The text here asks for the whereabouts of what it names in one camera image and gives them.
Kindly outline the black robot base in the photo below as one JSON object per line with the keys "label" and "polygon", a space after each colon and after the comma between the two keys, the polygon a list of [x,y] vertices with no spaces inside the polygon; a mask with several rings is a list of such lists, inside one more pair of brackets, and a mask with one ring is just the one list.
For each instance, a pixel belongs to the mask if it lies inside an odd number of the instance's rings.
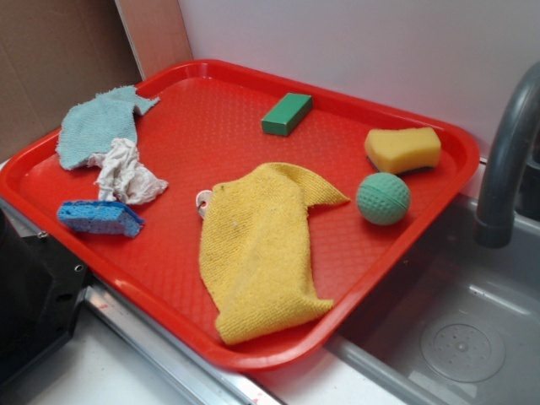
{"label": "black robot base", "polygon": [[91,273],[45,232],[21,236],[1,214],[1,386],[68,342]]}

